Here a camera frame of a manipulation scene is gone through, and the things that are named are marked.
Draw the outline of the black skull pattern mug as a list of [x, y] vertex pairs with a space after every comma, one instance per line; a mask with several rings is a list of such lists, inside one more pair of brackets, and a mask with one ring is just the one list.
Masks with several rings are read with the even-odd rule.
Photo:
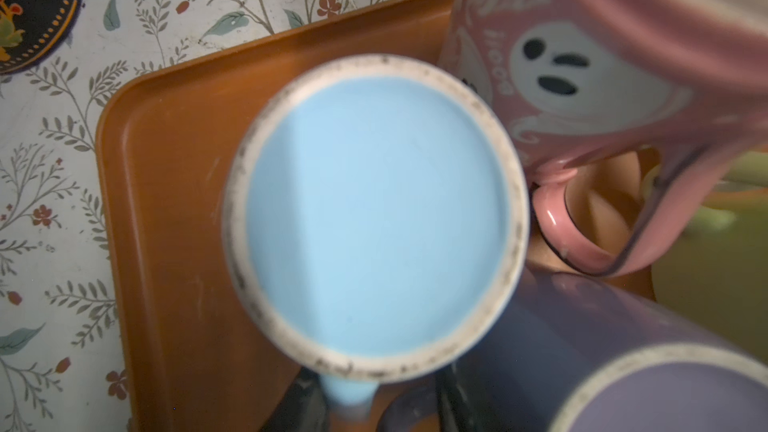
[[55, 51], [73, 28], [81, 2], [1, 0], [1, 73], [20, 73]]

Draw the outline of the orange plastic tray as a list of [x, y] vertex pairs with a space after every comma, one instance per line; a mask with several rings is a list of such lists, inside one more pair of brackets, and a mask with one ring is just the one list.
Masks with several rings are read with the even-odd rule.
[[223, 189], [260, 108], [324, 62], [383, 52], [435, 62], [453, 0], [391, 0], [132, 80], [96, 154], [136, 431], [256, 431], [298, 367], [239, 303]]

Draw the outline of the light blue mug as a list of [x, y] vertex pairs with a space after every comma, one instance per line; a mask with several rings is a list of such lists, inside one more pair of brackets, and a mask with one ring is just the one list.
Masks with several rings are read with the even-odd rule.
[[357, 419], [381, 385], [485, 336], [529, 225], [522, 166], [484, 101], [425, 62], [363, 54], [300, 75], [254, 119], [222, 242], [251, 320]]

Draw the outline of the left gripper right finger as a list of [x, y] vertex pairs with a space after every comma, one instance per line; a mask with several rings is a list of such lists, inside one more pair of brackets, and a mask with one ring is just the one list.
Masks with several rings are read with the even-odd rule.
[[436, 390], [442, 431], [495, 431], [496, 419], [485, 402], [487, 396], [458, 363], [438, 372]]

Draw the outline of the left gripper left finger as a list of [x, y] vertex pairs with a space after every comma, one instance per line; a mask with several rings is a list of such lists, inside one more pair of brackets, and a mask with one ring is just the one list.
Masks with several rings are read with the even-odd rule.
[[260, 432], [328, 432], [329, 410], [317, 373], [302, 367]]

